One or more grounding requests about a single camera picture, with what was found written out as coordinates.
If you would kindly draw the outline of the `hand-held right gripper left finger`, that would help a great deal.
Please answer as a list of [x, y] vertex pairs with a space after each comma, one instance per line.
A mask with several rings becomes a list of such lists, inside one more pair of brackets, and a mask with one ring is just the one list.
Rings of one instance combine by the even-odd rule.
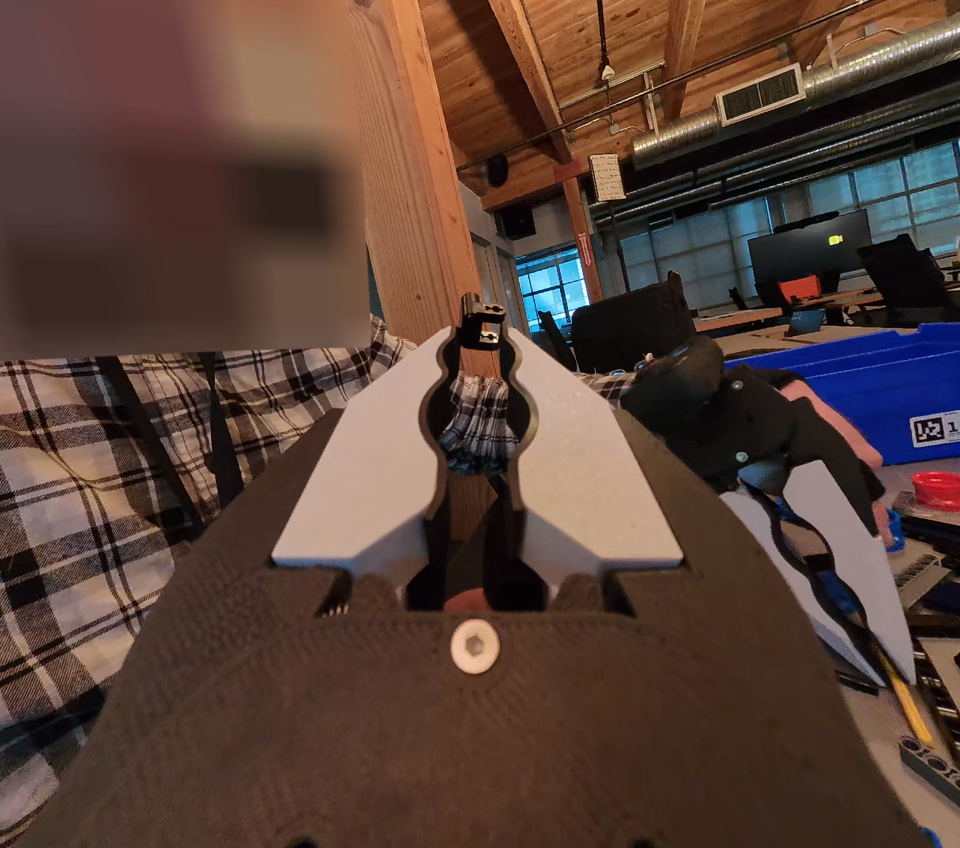
[[442, 609], [450, 500], [440, 441], [459, 369], [448, 327], [350, 400], [273, 547], [276, 566], [376, 575], [410, 608]]

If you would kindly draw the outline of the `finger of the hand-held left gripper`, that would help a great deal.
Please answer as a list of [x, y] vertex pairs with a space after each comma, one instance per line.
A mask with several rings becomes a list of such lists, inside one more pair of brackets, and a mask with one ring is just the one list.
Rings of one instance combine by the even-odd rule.
[[885, 687], [887, 680], [880, 663], [869, 658], [869, 650], [858, 646], [852, 627], [841, 620], [838, 609], [824, 602], [826, 596], [814, 590], [809, 566], [786, 542], [776, 507], [744, 488], [720, 494], [720, 500], [750, 531], [784, 579], [821, 642], [870, 683]]
[[783, 498], [794, 515], [822, 536], [835, 574], [859, 606], [871, 647], [903, 682], [915, 685], [912, 639], [882, 539], [871, 533], [820, 460], [791, 471]]

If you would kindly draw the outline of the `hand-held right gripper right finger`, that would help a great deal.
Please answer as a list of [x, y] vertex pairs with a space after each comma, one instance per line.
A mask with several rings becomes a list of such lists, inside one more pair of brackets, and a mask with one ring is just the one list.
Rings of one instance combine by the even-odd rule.
[[504, 328], [516, 446], [486, 530], [486, 600], [540, 611], [571, 576], [672, 570], [684, 554], [606, 399]]

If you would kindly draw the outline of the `yellow axle with black connector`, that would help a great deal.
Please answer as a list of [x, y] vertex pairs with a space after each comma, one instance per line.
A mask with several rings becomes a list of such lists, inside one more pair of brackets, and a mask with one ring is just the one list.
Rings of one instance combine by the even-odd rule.
[[906, 719], [912, 736], [921, 746], [932, 749], [934, 747], [933, 734], [930, 732], [908, 686], [906, 686], [905, 681], [900, 674], [898, 674], [894, 665], [888, 660], [882, 650], [879, 652], [878, 658], [879, 662], [882, 663], [887, 680], [890, 683], [890, 687]]

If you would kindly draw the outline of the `small black axle connector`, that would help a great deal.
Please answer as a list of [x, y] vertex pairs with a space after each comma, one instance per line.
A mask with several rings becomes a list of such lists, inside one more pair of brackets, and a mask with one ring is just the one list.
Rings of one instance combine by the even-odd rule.
[[477, 293], [467, 292], [461, 299], [461, 321], [457, 338], [462, 349], [495, 352], [499, 349], [506, 309], [485, 302]]

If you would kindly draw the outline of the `person's left forearm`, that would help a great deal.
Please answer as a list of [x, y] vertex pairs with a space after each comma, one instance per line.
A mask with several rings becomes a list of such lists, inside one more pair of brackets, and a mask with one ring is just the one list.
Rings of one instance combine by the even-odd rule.
[[615, 371], [609, 374], [575, 373], [575, 378], [591, 391], [607, 401], [614, 409], [619, 408], [622, 395], [637, 380], [637, 372]]

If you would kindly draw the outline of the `person's left hand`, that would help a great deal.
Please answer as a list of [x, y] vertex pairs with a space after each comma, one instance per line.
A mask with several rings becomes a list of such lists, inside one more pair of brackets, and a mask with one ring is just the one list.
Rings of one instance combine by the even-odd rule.
[[872, 446], [864, 435], [842, 414], [822, 400], [803, 380], [795, 379], [780, 389], [783, 397], [790, 401], [800, 399], [810, 400], [811, 405], [823, 420], [828, 422], [838, 433], [842, 434], [846, 443], [854, 451], [858, 459], [872, 470], [883, 467], [881, 453]]

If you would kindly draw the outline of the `pile of black and blue bricks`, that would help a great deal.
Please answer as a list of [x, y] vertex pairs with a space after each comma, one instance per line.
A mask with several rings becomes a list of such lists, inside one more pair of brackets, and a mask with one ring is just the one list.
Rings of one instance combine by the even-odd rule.
[[889, 555], [913, 646], [917, 685], [955, 767], [959, 758], [958, 526], [890, 510]]

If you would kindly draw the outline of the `red wheel hub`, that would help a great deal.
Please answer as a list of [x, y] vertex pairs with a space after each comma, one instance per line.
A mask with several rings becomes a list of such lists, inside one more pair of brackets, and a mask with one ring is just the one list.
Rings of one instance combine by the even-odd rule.
[[957, 513], [960, 508], [960, 476], [941, 470], [919, 471], [911, 475], [917, 505], [937, 511]]

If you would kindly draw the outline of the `blue storage bin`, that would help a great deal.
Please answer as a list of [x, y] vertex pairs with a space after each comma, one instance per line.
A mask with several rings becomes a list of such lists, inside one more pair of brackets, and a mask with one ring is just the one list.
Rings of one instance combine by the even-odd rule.
[[959, 455], [959, 325], [923, 324], [729, 362], [786, 370], [851, 422], [888, 465]]

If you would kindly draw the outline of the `large black chair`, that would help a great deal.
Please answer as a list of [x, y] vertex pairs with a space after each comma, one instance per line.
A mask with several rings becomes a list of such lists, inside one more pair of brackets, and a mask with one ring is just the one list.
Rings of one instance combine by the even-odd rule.
[[630, 372], [647, 355], [661, 358], [697, 335], [681, 276], [579, 308], [570, 341], [579, 371]]

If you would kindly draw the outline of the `black monitor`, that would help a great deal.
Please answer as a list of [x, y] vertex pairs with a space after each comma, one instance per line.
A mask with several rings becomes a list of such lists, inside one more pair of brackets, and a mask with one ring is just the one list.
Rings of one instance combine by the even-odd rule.
[[748, 242], [755, 286], [810, 276], [841, 276], [863, 268], [859, 251], [872, 244], [865, 208], [827, 212]]

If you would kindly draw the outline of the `dark grey long beam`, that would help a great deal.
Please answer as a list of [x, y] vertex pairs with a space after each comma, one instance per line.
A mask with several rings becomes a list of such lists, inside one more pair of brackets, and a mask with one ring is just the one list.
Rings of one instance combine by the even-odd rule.
[[959, 804], [959, 770], [912, 736], [897, 740], [901, 762], [944, 797]]

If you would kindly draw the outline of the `black office chair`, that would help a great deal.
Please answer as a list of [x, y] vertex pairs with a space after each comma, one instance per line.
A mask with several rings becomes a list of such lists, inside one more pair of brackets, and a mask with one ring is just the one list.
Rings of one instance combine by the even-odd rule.
[[918, 249], [909, 234], [861, 247], [857, 255], [882, 297], [887, 328], [958, 321], [958, 298], [930, 251]]

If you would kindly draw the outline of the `person in plaid shirt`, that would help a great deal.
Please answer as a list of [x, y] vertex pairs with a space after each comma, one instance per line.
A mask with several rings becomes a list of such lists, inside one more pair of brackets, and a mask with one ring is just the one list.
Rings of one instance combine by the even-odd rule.
[[366, 348], [122, 355], [168, 480], [96, 358], [2, 363], [2, 845], [57, 790], [145, 618], [223, 506], [210, 395], [241, 485], [414, 351], [369, 319]]

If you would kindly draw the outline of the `white air vent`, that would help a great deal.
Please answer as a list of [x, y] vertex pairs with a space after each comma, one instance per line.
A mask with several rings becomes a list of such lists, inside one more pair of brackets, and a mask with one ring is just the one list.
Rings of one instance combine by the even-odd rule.
[[748, 83], [717, 93], [714, 105], [721, 126], [728, 127], [767, 115], [806, 97], [802, 66], [793, 62]]

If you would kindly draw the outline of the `wooden pillar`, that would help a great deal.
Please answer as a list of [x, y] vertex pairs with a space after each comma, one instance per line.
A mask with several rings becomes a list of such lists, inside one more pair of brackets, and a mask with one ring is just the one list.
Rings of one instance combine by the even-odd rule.
[[346, 0], [366, 245], [392, 334], [426, 342], [481, 280], [418, 0]]

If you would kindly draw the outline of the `white wall chart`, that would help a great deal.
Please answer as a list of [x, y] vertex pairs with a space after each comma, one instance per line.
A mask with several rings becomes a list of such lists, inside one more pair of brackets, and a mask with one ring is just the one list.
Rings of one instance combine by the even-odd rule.
[[589, 170], [598, 203], [624, 201], [627, 197], [617, 153], [592, 154]]

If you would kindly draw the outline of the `silver air duct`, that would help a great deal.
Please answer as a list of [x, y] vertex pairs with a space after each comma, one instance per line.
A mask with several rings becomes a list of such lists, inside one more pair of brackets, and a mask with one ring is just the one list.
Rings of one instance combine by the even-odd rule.
[[708, 107], [671, 121], [657, 132], [636, 134], [630, 141], [630, 166], [638, 171], [648, 170], [717, 140], [725, 141], [958, 60], [957, 13], [912, 31], [887, 27], [878, 33], [887, 34], [888, 38], [854, 53], [849, 48], [863, 43], [864, 38], [840, 46], [830, 40], [827, 61], [803, 70], [806, 98], [795, 104], [723, 127], [713, 99]]

